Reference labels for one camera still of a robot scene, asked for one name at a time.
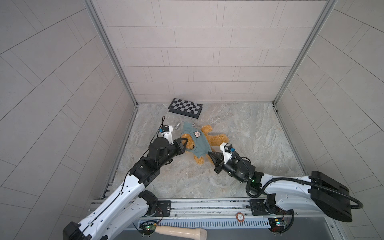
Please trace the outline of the grey-green teddy sweater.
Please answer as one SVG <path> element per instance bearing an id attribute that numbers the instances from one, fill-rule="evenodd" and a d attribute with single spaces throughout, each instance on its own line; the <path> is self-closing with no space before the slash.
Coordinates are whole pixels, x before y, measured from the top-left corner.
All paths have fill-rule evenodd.
<path id="1" fill-rule="evenodd" d="M 205 134 L 193 126 L 192 123 L 184 123 L 182 138 L 187 138 L 187 151 L 195 157 L 202 158 L 211 151 L 211 146 Z"/>

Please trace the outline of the tan teddy bear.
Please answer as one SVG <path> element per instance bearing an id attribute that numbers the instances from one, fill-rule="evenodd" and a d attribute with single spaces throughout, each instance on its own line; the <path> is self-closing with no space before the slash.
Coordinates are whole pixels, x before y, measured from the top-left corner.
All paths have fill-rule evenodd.
<path id="1" fill-rule="evenodd" d="M 210 159 L 208 152 L 212 147 L 219 147 L 222 143 L 229 143 L 229 138 L 224 135 L 210 135 L 213 131 L 212 126 L 203 126 L 200 130 L 191 123 L 184 123 L 181 138 L 183 144 L 186 144 L 186 151 L 193 154 L 194 160 L 198 165 L 205 162 L 205 158 Z"/>

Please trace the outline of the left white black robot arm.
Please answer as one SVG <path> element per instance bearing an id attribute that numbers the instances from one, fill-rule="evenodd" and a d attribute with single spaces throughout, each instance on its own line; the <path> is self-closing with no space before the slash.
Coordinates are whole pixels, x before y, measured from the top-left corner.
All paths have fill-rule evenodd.
<path id="1" fill-rule="evenodd" d="M 156 138 L 128 171 L 123 183 L 95 211 L 79 223 L 70 222 L 63 230 L 64 240 L 113 240 L 138 218 L 156 212 L 158 198 L 147 186 L 160 174 L 161 167 L 185 153 L 188 140 L 172 143 Z"/>

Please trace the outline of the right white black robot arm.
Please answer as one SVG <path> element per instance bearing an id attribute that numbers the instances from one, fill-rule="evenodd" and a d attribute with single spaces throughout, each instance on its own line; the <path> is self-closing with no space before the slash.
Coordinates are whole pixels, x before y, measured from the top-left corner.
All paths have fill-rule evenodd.
<path id="1" fill-rule="evenodd" d="M 324 173 L 313 171 L 310 176 L 278 177 L 257 172 L 250 160 L 236 151 L 209 152 L 208 155 L 215 165 L 215 172 L 226 172 L 245 184 L 249 197 L 257 199 L 265 195 L 264 206 L 268 213 L 317 211 L 334 220 L 350 223 L 352 210 L 360 207 L 360 204 L 352 205 L 354 199 L 345 185 Z"/>

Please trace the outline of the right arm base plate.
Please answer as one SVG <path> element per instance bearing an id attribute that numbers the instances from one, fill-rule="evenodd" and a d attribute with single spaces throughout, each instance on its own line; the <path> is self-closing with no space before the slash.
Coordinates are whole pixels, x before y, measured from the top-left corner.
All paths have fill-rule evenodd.
<path id="1" fill-rule="evenodd" d="M 275 204 L 269 203 L 267 200 L 252 199 L 246 208 L 251 210 L 253 216 L 276 216 L 280 213 Z"/>

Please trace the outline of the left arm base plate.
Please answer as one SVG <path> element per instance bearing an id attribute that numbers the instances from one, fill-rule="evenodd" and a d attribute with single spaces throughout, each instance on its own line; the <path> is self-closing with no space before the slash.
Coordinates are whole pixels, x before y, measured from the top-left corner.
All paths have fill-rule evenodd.
<path id="1" fill-rule="evenodd" d="M 145 215 L 147 218 L 169 217 L 171 214 L 171 201 L 158 201 L 155 212 L 152 215 Z"/>

